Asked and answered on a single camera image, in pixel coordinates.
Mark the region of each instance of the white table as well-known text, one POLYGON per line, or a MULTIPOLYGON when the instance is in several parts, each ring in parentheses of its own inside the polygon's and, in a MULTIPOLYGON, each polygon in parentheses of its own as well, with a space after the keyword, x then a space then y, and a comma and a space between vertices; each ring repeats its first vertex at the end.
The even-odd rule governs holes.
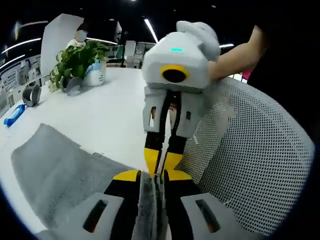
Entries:
POLYGON ((18 102, 0 118, 0 180, 18 216, 33 233, 46 227, 31 209, 16 179, 11 154, 36 132, 41 123, 81 145, 127 166, 148 171, 144 159, 144 87, 139 69, 107 68, 106 84, 76 96, 42 88, 39 105, 27 108, 10 127, 3 125, 18 102))

